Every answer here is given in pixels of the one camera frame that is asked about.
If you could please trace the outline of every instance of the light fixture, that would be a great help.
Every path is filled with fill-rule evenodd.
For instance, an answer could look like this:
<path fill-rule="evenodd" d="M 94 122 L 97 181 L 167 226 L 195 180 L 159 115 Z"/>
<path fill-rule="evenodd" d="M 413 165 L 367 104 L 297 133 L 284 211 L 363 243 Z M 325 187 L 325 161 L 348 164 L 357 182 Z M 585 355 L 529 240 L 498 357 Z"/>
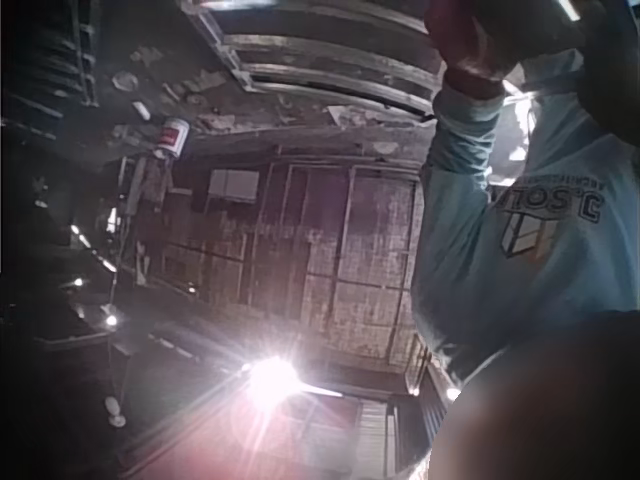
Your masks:
<path fill-rule="evenodd" d="M 564 10 L 564 13 L 567 14 L 567 17 L 569 17 L 569 20 L 571 20 L 572 22 L 577 22 L 578 20 L 580 20 L 580 14 L 576 10 L 576 7 L 574 7 L 571 3 L 571 0 L 558 0 L 558 3 Z"/>
<path fill-rule="evenodd" d="M 455 387 L 447 388 L 447 398 L 452 402 L 455 401 L 456 398 L 458 398 L 458 395 L 460 395 L 459 388 L 455 388 Z"/>
<path fill-rule="evenodd" d="M 114 267 L 111 262 L 109 262 L 108 260 L 105 260 L 104 258 L 102 259 L 102 265 L 104 265 L 104 268 L 106 268 L 112 273 L 116 273 L 118 271 L 118 269 Z"/>
<path fill-rule="evenodd" d="M 302 390 L 302 382 L 295 369 L 280 357 L 257 362 L 249 375 L 249 396 L 258 408 L 266 412 Z"/>
<path fill-rule="evenodd" d="M 91 248 L 91 244 L 89 243 L 89 240 L 87 240 L 87 237 L 85 237 L 84 235 L 80 235 L 78 236 L 78 240 L 80 240 L 80 242 L 87 248 Z"/>
<path fill-rule="evenodd" d="M 116 226 L 118 225 L 118 212 L 115 207 L 109 212 L 109 218 L 107 219 L 107 232 L 115 233 Z"/>

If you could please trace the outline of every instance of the debris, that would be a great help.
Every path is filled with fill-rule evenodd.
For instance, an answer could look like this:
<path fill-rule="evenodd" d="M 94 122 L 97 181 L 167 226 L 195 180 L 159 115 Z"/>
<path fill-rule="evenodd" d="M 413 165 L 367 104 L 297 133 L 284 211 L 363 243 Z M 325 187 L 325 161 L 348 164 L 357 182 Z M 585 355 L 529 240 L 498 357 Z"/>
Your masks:
<path fill-rule="evenodd" d="M 167 95 L 173 98 L 176 102 L 180 101 L 180 96 L 168 84 L 163 83 L 162 89 L 167 93 Z"/>
<path fill-rule="evenodd" d="M 131 72 L 121 71 L 116 73 L 111 82 L 113 86 L 123 92 L 135 92 L 138 89 L 138 77 Z"/>
<path fill-rule="evenodd" d="M 373 149 L 382 155 L 391 155 L 398 149 L 396 142 L 373 142 Z"/>
<path fill-rule="evenodd" d="M 200 92 L 209 90 L 210 88 L 216 88 L 227 83 L 222 72 L 207 72 L 206 70 L 201 70 L 200 75 L 195 78 L 195 81 L 200 88 Z"/>
<path fill-rule="evenodd" d="M 133 102 L 133 108 L 136 109 L 136 111 L 140 114 L 140 116 L 145 122 L 148 122 L 149 120 L 151 120 L 151 113 L 149 112 L 147 107 L 145 107 L 144 103 Z"/>
<path fill-rule="evenodd" d="M 191 95 L 187 95 L 187 103 L 189 105 L 201 106 L 204 107 L 207 105 L 207 99 L 203 95 L 199 95 L 197 93 L 192 93 Z"/>
<path fill-rule="evenodd" d="M 153 62 L 157 62 L 164 55 L 160 50 L 155 47 L 138 47 L 138 49 L 133 52 L 129 58 L 134 62 L 142 62 L 145 67 L 148 67 Z"/>

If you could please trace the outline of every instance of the metal pipe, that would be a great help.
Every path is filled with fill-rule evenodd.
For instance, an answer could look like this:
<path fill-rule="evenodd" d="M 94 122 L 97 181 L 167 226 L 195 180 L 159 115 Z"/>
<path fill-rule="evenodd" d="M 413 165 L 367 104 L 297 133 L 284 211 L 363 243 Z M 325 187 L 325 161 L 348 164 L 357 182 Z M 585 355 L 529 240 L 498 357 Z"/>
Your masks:
<path fill-rule="evenodd" d="M 329 328 L 329 323 L 333 315 L 335 314 L 336 306 L 336 294 L 338 291 L 338 275 L 340 274 L 340 262 L 344 257 L 345 244 L 347 243 L 347 236 L 349 234 L 349 219 L 351 216 L 351 198 L 353 196 L 353 187 L 356 179 L 356 169 L 351 167 L 349 169 L 349 185 L 347 187 L 347 196 L 344 202 L 344 211 L 342 214 L 342 224 L 340 225 L 340 233 L 338 234 L 338 242 L 336 244 L 336 250 L 333 257 L 333 274 L 331 276 L 331 290 L 329 293 L 329 304 L 327 305 L 327 311 L 324 318 L 325 331 Z"/>
<path fill-rule="evenodd" d="M 247 305 L 251 305 L 251 302 L 253 300 L 256 253 L 258 250 L 258 240 L 260 238 L 260 227 L 262 226 L 262 216 L 264 215 L 264 211 L 267 207 L 267 197 L 269 196 L 269 187 L 271 186 L 272 176 L 273 163 L 270 163 L 269 172 L 267 173 L 267 179 L 265 181 L 264 193 L 262 195 L 262 202 L 260 202 L 260 211 L 258 212 L 258 219 L 256 220 L 256 228 L 253 233 L 253 243 L 251 245 L 251 257 L 249 259 L 249 292 L 247 294 Z"/>
<path fill-rule="evenodd" d="M 387 342 L 387 348 L 384 358 L 387 363 L 391 363 L 391 353 L 393 350 L 393 344 L 395 343 L 396 336 L 398 335 L 398 324 L 400 323 L 400 312 L 402 311 L 402 298 L 404 297 L 404 286 L 407 282 L 407 273 L 409 270 L 409 254 L 411 250 L 411 237 L 413 236 L 413 217 L 415 216 L 416 209 L 416 194 L 418 192 L 418 184 L 414 183 L 411 188 L 411 204 L 409 207 L 409 225 L 407 227 L 407 238 L 405 239 L 405 251 L 403 252 L 404 261 L 402 263 L 402 274 L 400 275 L 401 290 L 398 293 L 398 302 L 396 303 L 396 311 L 393 316 L 393 325 L 391 332 L 389 333 L 389 341 Z"/>

